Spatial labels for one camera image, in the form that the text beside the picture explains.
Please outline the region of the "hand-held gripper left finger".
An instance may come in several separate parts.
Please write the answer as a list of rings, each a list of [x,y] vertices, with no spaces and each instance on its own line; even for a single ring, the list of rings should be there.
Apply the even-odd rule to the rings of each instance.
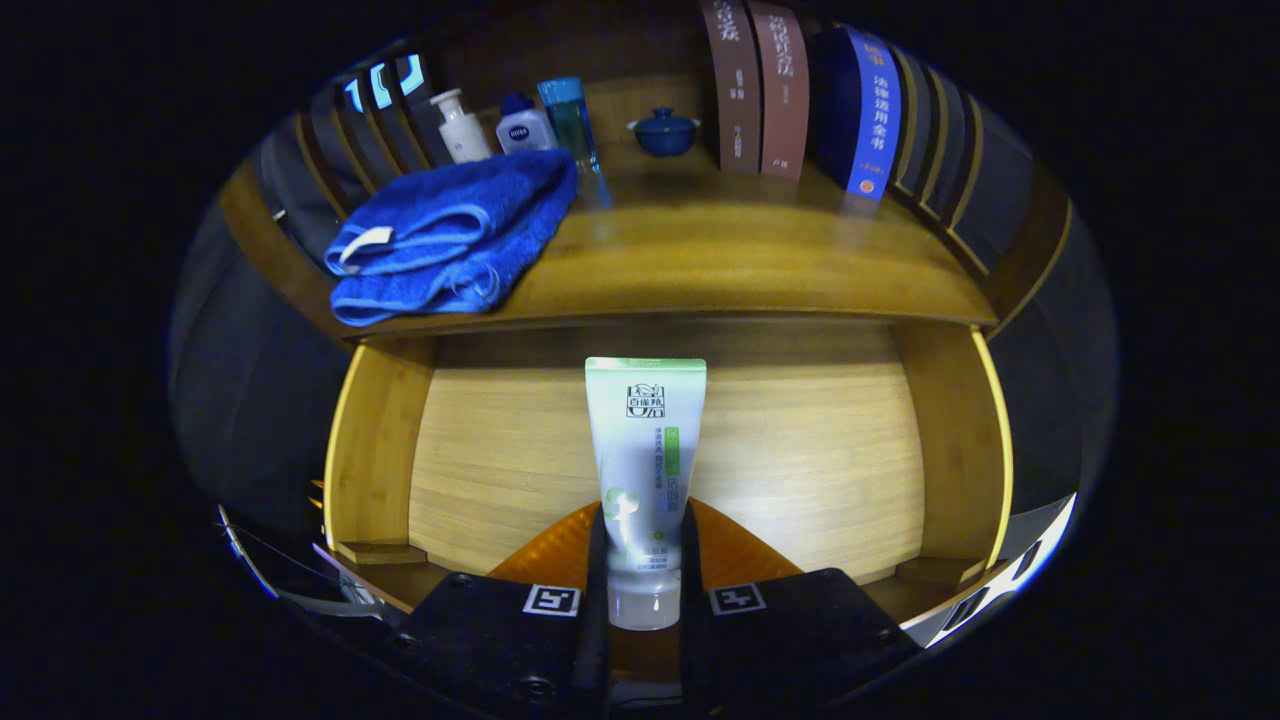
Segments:
[[[604,719],[605,523],[589,503],[486,575],[454,571],[390,637],[390,665],[462,719]]]

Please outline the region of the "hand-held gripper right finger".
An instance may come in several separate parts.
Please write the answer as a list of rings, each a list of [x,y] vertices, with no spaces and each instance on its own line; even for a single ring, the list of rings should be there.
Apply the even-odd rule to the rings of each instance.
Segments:
[[[680,665],[698,716],[840,716],[922,647],[845,571],[803,571],[709,503],[684,524]]]

